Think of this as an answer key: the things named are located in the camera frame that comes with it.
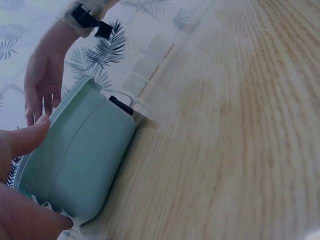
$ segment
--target wooden table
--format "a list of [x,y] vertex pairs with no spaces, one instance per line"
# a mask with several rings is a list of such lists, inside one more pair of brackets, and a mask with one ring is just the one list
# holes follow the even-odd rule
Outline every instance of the wooden table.
[[320,229],[320,2],[204,0],[196,16],[151,80],[166,94],[140,96],[155,120],[76,238],[303,240]]

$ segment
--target black strap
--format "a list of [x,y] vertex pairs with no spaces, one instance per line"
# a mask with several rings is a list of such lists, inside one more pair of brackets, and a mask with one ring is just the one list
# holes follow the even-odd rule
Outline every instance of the black strap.
[[109,39],[113,29],[112,26],[103,21],[96,20],[90,15],[90,11],[85,11],[82,6],[82,4],[79,4],[79,6],[71,13],[72,17],[85,29],[98,27],[98,31],[95,34],[96,37]]

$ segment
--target sleeve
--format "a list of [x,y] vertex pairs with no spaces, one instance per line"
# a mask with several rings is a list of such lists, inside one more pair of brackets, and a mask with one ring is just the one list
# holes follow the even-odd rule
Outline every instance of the sleeve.
[[91,11],[92,16],[100,21],[105,17],[106,12],[117,2],[119,2],[119,0],[78,0],[71,3],[60,18],[67,25],[73,27],[80,36],[86,38],[94,28],[83,28],[72,17],[72,12],[79,6],[79,4],[82,4],[82,8],[86,11]]

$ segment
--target mint green container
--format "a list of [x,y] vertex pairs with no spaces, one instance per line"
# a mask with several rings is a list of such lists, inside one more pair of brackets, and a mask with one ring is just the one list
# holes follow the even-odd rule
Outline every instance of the mint green container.
[[136,127],[100,90],[89,77],[76,84],[50,117],[42,145],[21,159],[14,181],[17,191],[79,225],[101,210]]

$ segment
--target white plastic piece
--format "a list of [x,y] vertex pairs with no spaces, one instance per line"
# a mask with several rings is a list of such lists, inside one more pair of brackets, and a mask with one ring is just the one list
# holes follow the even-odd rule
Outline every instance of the white plastic piece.
[[150,80],[157,70],[158,65],[144,54],[140,54],[136,60],[132,72],[145,80]]
[[135,72],[129,72],[127,75],[123,85],[122,89],[134,97],[138,97],[142,90],[145,88],[147,84],[147,80],[144,79],[142,76],[138,75]]
[[168,38],[157,32],[147,43],[145,49],[155,55],[158,55],[161,59],[164,59],[172,47],[173,43]]

